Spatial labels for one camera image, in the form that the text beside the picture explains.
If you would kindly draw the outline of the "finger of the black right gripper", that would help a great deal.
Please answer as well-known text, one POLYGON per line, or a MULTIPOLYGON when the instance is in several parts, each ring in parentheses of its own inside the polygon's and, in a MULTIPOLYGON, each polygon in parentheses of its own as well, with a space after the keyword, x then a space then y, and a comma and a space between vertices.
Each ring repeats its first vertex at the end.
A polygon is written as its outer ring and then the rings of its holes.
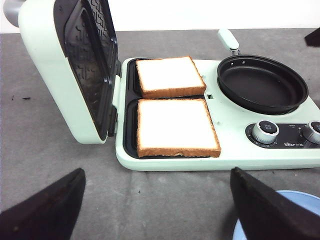
POLYGON ((320 28, 306 35, 304 41, 308 47, 320 47, 320 28))

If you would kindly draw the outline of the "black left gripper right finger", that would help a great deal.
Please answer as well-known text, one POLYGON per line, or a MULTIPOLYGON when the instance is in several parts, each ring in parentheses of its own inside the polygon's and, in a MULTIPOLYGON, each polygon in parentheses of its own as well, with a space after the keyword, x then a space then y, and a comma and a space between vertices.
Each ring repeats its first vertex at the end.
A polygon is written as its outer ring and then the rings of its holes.
POLYGON ((230 173, 236 212, 248 240, 318 240, 320 217, 239 167, 230 173))

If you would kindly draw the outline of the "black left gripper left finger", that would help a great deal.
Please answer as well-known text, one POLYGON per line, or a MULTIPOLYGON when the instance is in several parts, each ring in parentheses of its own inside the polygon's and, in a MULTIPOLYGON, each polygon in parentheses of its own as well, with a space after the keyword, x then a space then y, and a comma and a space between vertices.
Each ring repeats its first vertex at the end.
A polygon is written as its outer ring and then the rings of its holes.
POLYGON ((77 168, 0 214, 2 240, 69 240, 77 222, 86 175, 77 168))

